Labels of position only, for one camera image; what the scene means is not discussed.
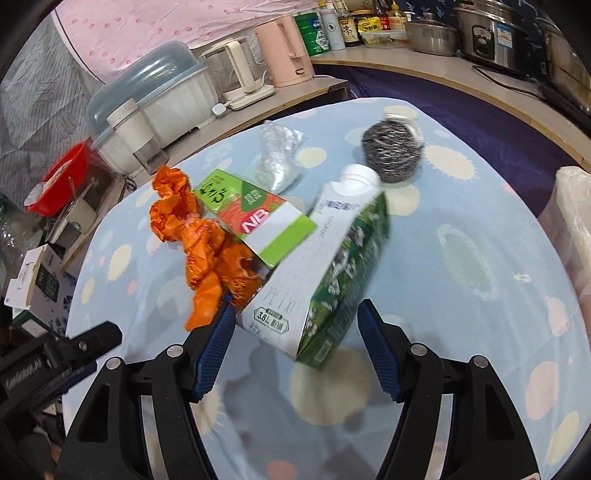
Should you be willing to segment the orange plastic bag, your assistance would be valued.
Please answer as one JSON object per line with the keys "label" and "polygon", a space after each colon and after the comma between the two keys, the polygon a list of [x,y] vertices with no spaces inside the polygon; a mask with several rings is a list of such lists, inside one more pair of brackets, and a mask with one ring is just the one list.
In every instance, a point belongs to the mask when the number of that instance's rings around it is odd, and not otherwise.
{"label": "orange plastic bag", "polygon": [[252,268],[252,250],[217,220],[204,216],[204,207],[181,170],[160,167],[152,188],[159,199],[149,210],[151,231],[162,242],[180,243],[185,254],[185,280],[193,291],[185,329],[210,324],[225,293],[233,307],[245,307],[263,283]]}

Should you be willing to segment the green white milk carton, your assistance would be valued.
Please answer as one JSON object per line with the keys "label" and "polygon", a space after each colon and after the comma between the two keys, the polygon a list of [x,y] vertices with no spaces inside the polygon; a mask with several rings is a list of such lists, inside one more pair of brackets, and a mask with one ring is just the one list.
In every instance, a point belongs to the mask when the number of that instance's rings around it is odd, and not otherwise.
{"label": "green white milk carton", "polygon": [[310,217],[315,231],[273,270],[238,324],[321,369],[346,336],[390,237],[379,175],[349,164],[322,188]]}

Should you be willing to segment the green cardboard box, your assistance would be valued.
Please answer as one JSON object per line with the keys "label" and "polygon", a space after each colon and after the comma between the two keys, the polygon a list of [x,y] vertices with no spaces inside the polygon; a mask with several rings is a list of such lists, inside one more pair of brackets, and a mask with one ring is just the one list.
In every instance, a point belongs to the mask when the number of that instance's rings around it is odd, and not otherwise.
{"label": "green cardboard box", "polygon": [[292,203],[219,169],[193,193],[270,269],[317,229]]}

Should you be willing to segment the white cardboard box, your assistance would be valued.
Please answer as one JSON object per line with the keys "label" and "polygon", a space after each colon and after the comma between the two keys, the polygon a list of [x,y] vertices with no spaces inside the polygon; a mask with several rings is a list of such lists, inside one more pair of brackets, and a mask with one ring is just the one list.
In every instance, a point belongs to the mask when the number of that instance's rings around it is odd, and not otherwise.
{"label": "white cardboard box", "polygon": [[4,304],[12,309],[12,325],[30,337],[65,337],[76,279],[61,269],[61,259],[45,244],[26,252],[9,282]]}

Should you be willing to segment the blue patterned tablecloth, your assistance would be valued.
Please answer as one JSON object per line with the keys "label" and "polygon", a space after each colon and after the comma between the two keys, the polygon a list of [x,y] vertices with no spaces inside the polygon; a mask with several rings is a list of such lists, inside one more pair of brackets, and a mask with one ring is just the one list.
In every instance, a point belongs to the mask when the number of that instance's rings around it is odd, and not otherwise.
{"label": "blue patterned tablecloth", "polygon": [[[390,112],[417,122],[426,150],[410,180],[385,189],[391,237],[365,295],[439,356],[487,357],[549,479],[590,423],[590,350],[569,276],[506,180],[420,107],[358,99],[283,118],[304,134],[303,176],[287,199],[310,208],[325,183],[362,161],[363,132]],[[73,336],[116,323],[127,362],[183,341],[192,306],[183,252],[149,228],[155,198],[143,183],[100,223],[67,324]],[[320,371],[236,330],[193,412],[222,479],[372,479],[401,408],[381,389],[356,328]]]}

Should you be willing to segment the white blender cup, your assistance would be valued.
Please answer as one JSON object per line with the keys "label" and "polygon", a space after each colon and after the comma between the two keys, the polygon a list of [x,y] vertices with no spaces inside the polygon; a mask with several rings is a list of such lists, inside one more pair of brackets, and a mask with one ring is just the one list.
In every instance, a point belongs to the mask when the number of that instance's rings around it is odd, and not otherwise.
{"label": "white blender cup", "polygon": [[147,117],[133,98],[110,113],[107,122],[148,174],[155,174],[168,162]]}

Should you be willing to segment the clear crumpled plastic wrap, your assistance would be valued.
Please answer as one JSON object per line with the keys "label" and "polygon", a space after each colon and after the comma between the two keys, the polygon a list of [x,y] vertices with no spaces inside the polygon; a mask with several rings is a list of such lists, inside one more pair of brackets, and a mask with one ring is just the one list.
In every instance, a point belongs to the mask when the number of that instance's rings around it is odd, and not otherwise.
{"label": "clear crumpled plastic wrap", "polygon": [[263,123],[260,130],[260,154],[254,161],[249,179],[256,186],[280,195],[300,176],[297,150],[304,144],[304,133],[273,121]]}

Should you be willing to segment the steel wool scrubber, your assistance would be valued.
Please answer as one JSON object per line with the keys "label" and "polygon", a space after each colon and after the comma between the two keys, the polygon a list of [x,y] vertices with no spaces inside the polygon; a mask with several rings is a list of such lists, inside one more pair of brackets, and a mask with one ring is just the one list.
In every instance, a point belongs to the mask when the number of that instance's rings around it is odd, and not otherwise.
{"label": "steel wool scrubber", "polygon": [[393,114],[363,133],[361,145],[366,164],[383,182],[400,183],[417,171],[425,140],[414,120]]}

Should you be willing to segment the pink dotted curtain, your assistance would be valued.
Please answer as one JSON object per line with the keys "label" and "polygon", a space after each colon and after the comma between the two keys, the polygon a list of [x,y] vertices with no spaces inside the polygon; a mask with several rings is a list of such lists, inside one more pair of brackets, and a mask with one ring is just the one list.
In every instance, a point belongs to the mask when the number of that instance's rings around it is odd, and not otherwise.
{"label": "pink dotted curtain", "polygon": [[70,0],[56,7],[52,19],[74,59],[106,83],[168,41],[197,49],[317,6],[315,1],[284,0]]}

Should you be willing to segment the glass electric kettle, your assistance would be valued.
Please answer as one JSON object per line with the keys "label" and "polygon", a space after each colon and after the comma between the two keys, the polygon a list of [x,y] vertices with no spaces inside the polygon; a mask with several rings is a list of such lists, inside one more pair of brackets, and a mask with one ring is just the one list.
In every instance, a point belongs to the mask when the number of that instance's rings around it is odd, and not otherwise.
{"label": "glass electric kettle", "polygon": [[218,42],[201,57],[221,95],[213,108],[216,116],[226,110],[242,110],[276,94],[276,88],[266,81],[266,67],[256,63],[245,37]]}

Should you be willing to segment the large steel steamer pot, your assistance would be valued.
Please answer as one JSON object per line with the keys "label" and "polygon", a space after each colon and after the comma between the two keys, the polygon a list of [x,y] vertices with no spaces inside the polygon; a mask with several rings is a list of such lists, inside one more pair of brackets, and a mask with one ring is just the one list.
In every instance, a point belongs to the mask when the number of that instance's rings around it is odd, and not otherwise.
{"label": "large steel steamer pot", "polygon": [[590,75],[584,64],[552,20],[537,17],[536,24],[543,32],[551,83],[589,116]]}

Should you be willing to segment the pink electric kettle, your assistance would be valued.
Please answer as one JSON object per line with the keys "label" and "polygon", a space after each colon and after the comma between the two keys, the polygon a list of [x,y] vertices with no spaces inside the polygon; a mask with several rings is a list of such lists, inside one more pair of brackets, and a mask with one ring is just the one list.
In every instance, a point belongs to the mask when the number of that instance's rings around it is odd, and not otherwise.
{"label": "pink electric kettle", "polygon": [[281,15],[256,26],[254,33],[274,87],[294,86],[314,77],[311,58],[293,17]]}

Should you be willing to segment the steel rice cooker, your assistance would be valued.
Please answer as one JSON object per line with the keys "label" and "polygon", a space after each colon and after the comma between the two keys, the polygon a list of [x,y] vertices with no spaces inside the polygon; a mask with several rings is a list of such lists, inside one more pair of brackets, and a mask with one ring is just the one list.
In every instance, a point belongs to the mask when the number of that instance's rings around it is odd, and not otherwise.
{"label": "steel rice cooker", "polygon": [[533,1],[458,1],[454,7],[461,55],[523,78],[546,76],[542,13]]}

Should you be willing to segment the dark soy sauce bottle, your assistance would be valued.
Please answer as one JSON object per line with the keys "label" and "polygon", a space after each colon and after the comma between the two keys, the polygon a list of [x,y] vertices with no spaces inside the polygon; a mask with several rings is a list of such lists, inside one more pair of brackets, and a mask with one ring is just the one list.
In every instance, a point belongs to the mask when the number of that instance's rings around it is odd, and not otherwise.
{"label": "dark soy sauce bottle", "polygon": [[349,13],[346,5],[342,0],[335,1],[335,11],[337,12],[339,20],[339,28],[342,31],[342,38],[344,38],[346,47],[359,46],[361,40],[359,38],[358,30],[356,30],[355,19]]}

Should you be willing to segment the white thermos bottle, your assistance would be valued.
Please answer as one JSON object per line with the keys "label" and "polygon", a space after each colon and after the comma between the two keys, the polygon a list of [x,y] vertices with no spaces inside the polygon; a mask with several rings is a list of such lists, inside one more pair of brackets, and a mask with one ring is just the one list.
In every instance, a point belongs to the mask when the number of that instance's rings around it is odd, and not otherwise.
{"label": "white thermos bottle", "polygon": [[335,7],[331,2],[325,3],[320,9],[322,25],[325,27],[325,34],[329,40],[329,48],[332,51],[341,51],[346,49],[344,37],[342,37],[341,26]]}

